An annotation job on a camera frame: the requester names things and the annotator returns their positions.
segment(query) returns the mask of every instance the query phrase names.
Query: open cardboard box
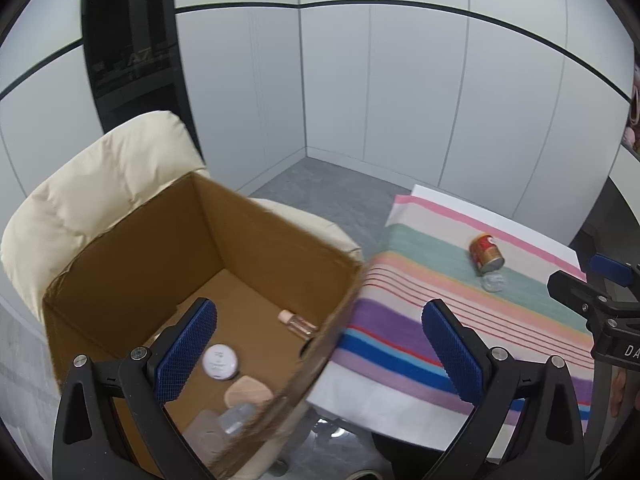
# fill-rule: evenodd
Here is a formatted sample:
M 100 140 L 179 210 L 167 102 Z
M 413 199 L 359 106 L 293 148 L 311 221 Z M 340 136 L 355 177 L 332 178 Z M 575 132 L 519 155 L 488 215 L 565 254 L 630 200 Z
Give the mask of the open cardboard box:
M 311 386 L 347 322 L 362 263 L 276 214 L 190 173 L 87 245 L 43 299 L 59 384 L 73 358 L 122 358 L 149 346 L 199 296 L 218 310 L 210 344 L 239 358 L 239 376 L 265 383 L 274 399 L 214 463 L 219 478 L 235 473 L 283 422 Z M 282 325 L 286 308 L 320 327 L 303 341 Z M 183 431 L 201 410 L 221 413 L 231 381 L 216 381 L 196 364 L 166 410 Z M 159 474 L 124 402 L 116 404 L 132 449 Z

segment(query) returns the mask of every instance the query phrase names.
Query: silver bolt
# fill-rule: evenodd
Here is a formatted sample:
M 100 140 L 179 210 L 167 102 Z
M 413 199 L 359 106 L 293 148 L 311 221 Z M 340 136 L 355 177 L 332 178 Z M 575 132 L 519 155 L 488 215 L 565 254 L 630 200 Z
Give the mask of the silver bolt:
M 146 356 L 146 348 L 143 346 L 137 346 L 131 351 L 131 358 L 134 361 L 140 361 Z
M 77 355 L 76 358 L 74 359 L 74 366 L 76 368 L 79 368 L 83 366 L 85 362 L 86 362 L 86 355 L 84 354 Z
M 507 352 L 502 347 L 491 348 L 491 355 L 494 356 L 496 361 L 504 361 L 507 357 L 509 357 L 509 352 Z
M 551 364 L 556 368 L 564 367 L 564 359 L 562 359 L 559 355 L 551 356 Z

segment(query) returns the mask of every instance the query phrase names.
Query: blue gripper pad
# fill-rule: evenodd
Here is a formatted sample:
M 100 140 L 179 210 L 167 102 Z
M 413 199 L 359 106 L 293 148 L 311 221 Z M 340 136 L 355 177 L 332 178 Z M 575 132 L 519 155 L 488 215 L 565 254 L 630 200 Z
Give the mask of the blue gripper pad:
M 216 331 L 218 314 L 211 300 L 202 303 L 156 367 L 154 395 L 161 404 L 175 400 Z
M 634 282 L 634 272 L 629 267 L 602 254 L 593 255 L 589 266 L 593 272 L 620 286 L 629 286 Z
M 484 397 L 482 368 L 433 301 L 422 310 L 422 330 L 460 399 L 479 406 Z

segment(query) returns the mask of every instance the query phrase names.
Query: purple stripe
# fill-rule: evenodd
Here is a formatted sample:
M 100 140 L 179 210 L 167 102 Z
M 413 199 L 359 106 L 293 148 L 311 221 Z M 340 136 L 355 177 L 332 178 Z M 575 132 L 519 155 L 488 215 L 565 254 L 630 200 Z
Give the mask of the purple stripe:
M 420 384 L 408 377 L 386 370 L 386 368 L 380 367 L 377 364 L 367 361 L 366 359 L 356 354 L 352 354 L 347 350 L 343 350 L 341 348 L 335 349 L 334 354 L 331 357 L 331 361 L 339 364 L 340 366 L 344 366 L 353 372 L 368 377 L 377 383 L 384 384 L 389 388 L 415 397 L 416 399 L 424 400 L 430 404 L 435 404 L 441 408 L 451 410 L 452 412 L 469 415 L 473 409 L 471 404 L 463 402 L 455 394 L 450 394 L 448 392 L 438 390 L 437 388 L 431 388 L 430 386 Z M 505 423 L 515 426 L 519 415 L 520 414 L 518 412 L 509 410 Z
M 427 361 L 440 362 L 436 352 L 431 347 L 424 332 L 422 332 L 420 323 L 398 314 L 375 300 L 368 298 L 356 300 L 353 316 L 349 324 L 363 328 L 367 332 L 383 339 L 384 342 L 407 349 L 411 353 L 427 359 Z M 578 402 L 590 405 L 593 381 L 573 376 L 571 379 L 574 383 L 575 396 Z

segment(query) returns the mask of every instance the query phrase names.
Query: striped tablecloth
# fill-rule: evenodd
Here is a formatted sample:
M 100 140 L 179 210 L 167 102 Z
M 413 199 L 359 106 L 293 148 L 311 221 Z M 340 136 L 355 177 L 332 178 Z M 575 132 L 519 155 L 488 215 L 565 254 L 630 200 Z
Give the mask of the striped tablecloth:
M 469 242 L 483 232 L 494 236 L 506 260 L 506 286 L 497 294 L 482 290 L 468 256 Z M 567 259 L 442 204 L 396 197 L 353 317 L 308 400 L 373 431 L 445 449 L 472 405 L 456 394 L 420 325 L 424 304 L 442 298 L 489 347 L 537 362 L 562 356 L 586 428 L 593 340 L 583 318 L 546 291 L 558 269 L 584 279 Z M 504 452 L 522 404 L 512 404 L 491 455 Z

